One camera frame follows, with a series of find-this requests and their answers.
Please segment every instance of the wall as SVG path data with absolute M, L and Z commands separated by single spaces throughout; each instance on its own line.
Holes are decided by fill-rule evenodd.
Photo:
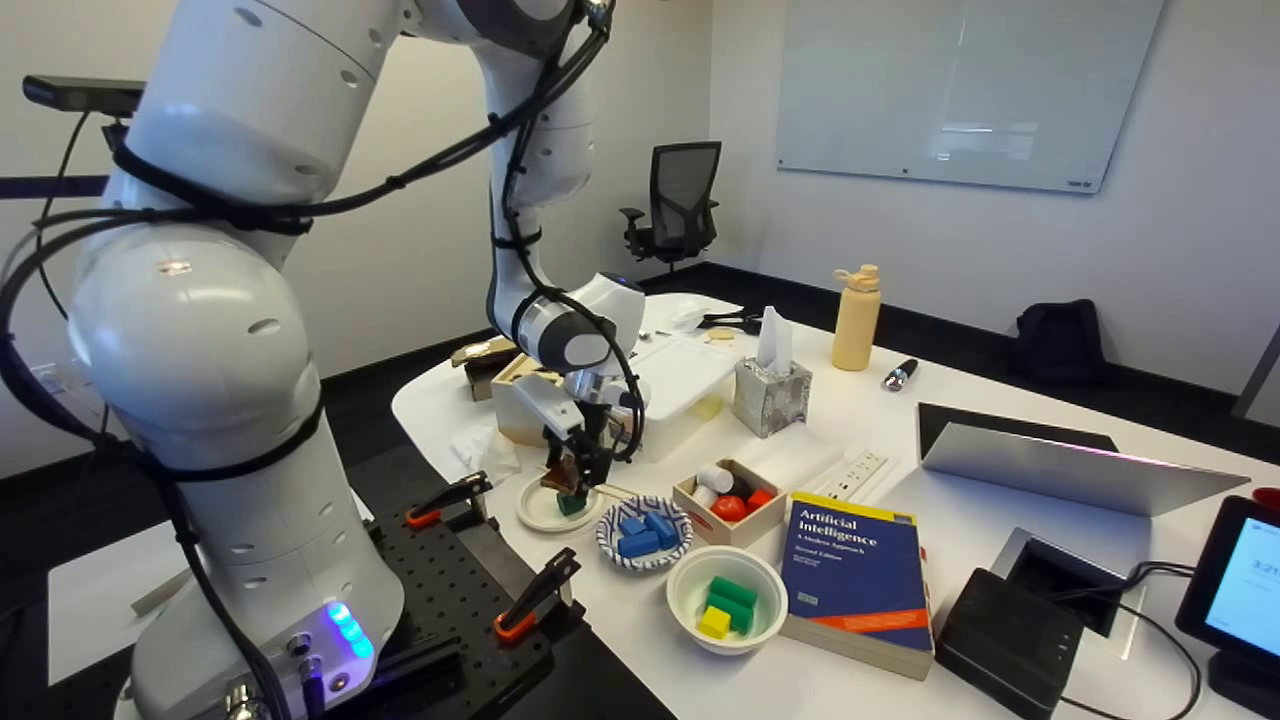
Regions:
M 724 258 L 821 288 L 882 258 L 892 305 L 994 332 L 1091 295 L 1112 358 L 1242 390 L 1280 321 L 1277 37 L 1272 0 L 1169 0 L 1112 176 L 1072 198 L 776 171 L 783 3 L 717 0 L 714 136 L 742 207 Z
M 74 126 L 69 116 L 21 100 L 23 72 L 148 75 L 169 8 L 169 0 L 0 3 L 0 171 L 47 176 Z M 707 133 L 707 26 L 714 3 L 706 0 L 624 0 L 616 8 L 616 37 L 583 78 L 593 184 L 543 216 L 543 267 L 562 284 L 580 284 L 595 267 L 631 272 L 616 207 L 644 198 L 655 138 Z M 466 49 L 398 45 L 339 193 L 370 188 L 480 119 L 480 72 Z M 105 167 L 97 133 L 85 133 L 78 167 Z M 329 377 L 483 327 L 483 167 L 483 158 L 467 158 L 370 213 L 322 222 L 295 249 L 288 274 Z M 0 198 L 6 256 L 37 213 L 42 204 Z M 42 293 L 23 295 L 17 332 L 34 362 L 69 367 L 60 321 Z M 97 415 L 87 390 L 74 388 L 69 396 L 85 415 Z M 30 421 L 0 390 L 0 477 L 74 451 L 85 445 Z

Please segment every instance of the book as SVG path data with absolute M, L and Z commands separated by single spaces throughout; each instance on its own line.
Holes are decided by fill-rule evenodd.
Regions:
M 932 613 L 914 515 L 791 492 L 783 585 L 783 635 L 898 674 L 927 674 Z

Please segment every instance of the yellow bottle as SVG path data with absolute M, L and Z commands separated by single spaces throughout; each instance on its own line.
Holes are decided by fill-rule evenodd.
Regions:
M 843 284 L 832 362 L 843 371 L 859 371 L 871 358 L 871 339 L 882 323 L 882 265 L 863 265 L 857 272 L 837 272 Z

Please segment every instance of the chair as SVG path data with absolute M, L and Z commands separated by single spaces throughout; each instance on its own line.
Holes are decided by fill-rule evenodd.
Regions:
M 651 226 L 641 226 L 641 207 L 620 207 L 627 216 L 627 249 L 635 258 L 663 258 L 670 272 L 700 256 L 717 238 L 714 184 L 722 167 L 722 138 L 700 144 L 655 144 L 647 167 L 647 207 Z

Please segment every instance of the black clamp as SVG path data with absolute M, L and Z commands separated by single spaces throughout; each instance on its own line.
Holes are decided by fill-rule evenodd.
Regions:
M 576 570 L 576 550 L 572 548 L 562 548 L 543 570 L 537 570 L 528 578 L 528 587 L 515 595 L 515 603 L 509 613 L 496 613 L 491 615 L 491 635 L 501 642 L 522 642 L 543 615 L 542 609 L 543 603 L 558 603 L 558 598 L 568 598 L 568 578 Z
M 466 515 L 449 518 L 453 528 L 483 518 L 483 492 L 491 492 L 487 477 L 466 477 L 459 482 L 449 482 L 445 492 L 430 496 L 423 502 L 414 502 L 402 525 L 422 533 L 422 528 L 435 528 L 445 518 L 449 502 L 467 502 Z

